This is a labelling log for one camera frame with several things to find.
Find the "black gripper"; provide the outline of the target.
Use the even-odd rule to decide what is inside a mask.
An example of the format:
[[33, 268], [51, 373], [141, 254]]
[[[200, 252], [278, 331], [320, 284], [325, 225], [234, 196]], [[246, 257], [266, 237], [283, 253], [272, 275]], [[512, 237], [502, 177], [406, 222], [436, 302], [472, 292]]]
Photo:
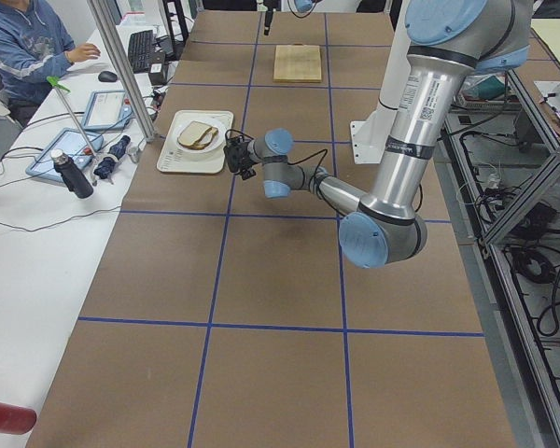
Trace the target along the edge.
[[263, 0], [264, 15], [264, 29], [263, 33], [269, 35], [273, 23], [273, 13], [279, 9], [279, 0]]
[[235, 147], [224, 146], [225, 160], [232, 174], [240, 174], [243, 180], [254, 177], [257, 173], [253, 169], [255, 162], [251, 160], [248, 143]]

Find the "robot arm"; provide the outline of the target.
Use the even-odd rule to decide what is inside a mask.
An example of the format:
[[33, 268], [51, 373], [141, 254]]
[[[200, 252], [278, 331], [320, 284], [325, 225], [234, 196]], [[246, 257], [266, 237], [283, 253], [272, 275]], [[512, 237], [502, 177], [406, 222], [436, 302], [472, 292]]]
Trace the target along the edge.
[[418, 254], [427, 227], [413, 199], [450, 105], [465, 78], [522, 65], [529, 51], [530, 1], [412, 1], [401, 14], [411, 44], [411, 70], [379, 160], [371, 191], [357, 189], [323, 168], [288, 160], [294, 141], [278, 128], [262, 137], [226, 138], [225, 159], [242, 179], [263, 167], [267, 198], [308, 190], [343, 214], [342, 252], [356, 266], [378, 268]]
[[[280, 10], [280, 0], [263, 0], [262, 5], [264, 7], [264, 25], [263, 33], [269, 35], [272, 23], [273, 14], [275, 11]], [[314, 10], [318, 1], [316, 0], [294, 0], [288, 1], [288, 9], [290, 13], [298, 19], [304, 19], [308, 17]]]

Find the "person's hand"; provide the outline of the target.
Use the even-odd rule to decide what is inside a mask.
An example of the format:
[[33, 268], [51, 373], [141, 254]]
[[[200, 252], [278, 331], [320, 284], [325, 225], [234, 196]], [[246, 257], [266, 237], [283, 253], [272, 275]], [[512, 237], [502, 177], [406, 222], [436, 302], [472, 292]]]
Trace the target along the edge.
[[92, 43], [83, 43], [68, 50], [65, 56], [70, 63], [82, 63], [98, 59], [101, 56], [101, 51]]

